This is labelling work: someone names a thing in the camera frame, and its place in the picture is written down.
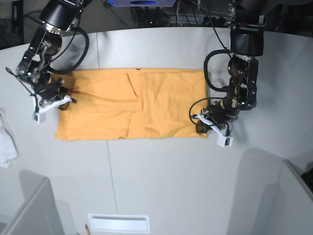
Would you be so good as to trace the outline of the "grey box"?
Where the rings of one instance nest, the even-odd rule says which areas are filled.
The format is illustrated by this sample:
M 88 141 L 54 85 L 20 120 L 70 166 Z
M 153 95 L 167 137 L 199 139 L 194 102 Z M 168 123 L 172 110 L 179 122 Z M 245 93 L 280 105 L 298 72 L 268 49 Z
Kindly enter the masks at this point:
M 255 232 L 260 235 L 313 233 L 313 194 L 288 161 L 282 163 L 277 183 L 264 190 Z
M 2 235 L 64 235 L 50 180 L 45 177 L 1 232 Z

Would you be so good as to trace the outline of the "orange T-shirt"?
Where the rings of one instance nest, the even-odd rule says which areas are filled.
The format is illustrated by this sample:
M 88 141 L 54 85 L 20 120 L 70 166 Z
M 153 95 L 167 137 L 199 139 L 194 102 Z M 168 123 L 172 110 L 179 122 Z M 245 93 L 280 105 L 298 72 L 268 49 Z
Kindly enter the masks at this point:
M 64 141 L 196 137 L 189 110 L 206 105 L 201 70 L 76 70 L 64 81 L 76 99 L 59 113 Z

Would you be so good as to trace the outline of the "grey box left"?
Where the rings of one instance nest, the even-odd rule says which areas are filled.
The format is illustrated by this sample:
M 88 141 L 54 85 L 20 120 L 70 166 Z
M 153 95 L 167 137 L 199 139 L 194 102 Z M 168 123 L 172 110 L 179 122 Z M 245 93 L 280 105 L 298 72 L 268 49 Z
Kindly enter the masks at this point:
M 50 180 L 45 177 L 1 232 L 2 235 L 64 235 Z

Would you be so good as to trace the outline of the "blue grey device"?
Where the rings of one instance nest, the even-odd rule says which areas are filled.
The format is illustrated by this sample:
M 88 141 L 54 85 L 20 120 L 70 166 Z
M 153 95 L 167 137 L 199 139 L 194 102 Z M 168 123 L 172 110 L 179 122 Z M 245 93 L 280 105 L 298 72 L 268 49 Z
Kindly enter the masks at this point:
M 110 0 L 109 3 L 116 7 L 172 7 L 176 0 Z

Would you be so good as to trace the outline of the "white paper label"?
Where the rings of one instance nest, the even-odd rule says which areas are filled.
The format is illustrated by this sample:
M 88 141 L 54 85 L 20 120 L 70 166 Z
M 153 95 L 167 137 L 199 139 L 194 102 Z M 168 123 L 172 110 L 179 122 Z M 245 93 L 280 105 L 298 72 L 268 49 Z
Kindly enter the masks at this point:
M 107 233 L 150 233 L 148 215 L 88 214 L 91 230 Z

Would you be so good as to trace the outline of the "black keyboard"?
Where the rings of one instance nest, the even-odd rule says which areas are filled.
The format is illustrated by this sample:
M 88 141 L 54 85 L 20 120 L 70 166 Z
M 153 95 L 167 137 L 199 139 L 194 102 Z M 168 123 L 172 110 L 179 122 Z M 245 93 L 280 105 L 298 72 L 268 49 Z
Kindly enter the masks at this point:
M 305 182 L 306 186 L 313 192 L 313 170 L 307 171 L 301 175 L 301 178 Z

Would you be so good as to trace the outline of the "grey box right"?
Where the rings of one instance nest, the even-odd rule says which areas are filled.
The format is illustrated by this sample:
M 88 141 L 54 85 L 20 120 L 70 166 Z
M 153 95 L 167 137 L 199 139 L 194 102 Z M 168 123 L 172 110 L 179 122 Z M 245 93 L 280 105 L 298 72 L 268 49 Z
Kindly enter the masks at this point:
M 313 194 L 288 161 L 282 163 L 277 183 L 264 190 L 255 232 L 260 235 L 313 233 Z

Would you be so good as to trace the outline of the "pencil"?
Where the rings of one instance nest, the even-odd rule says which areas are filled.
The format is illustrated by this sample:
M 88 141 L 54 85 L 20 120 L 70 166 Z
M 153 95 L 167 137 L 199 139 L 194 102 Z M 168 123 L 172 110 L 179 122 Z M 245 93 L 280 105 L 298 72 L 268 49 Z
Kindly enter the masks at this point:
M 90 235 L 90 231 L 89 231 L 89 228 L 88 228 L 88 225 L 87 225 L 87 224 L 85 224 L 85 229 L 86 229 L 87 235 Z

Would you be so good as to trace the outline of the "white cloth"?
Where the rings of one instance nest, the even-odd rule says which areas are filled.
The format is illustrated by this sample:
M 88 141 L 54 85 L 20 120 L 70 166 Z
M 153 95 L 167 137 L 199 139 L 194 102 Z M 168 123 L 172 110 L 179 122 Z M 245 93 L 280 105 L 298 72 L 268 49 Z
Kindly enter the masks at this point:
M 13 160 L 19 156 L 12 137 L 5 129 L 3 111 L 0 111 L 0 166 L 9 168 Z

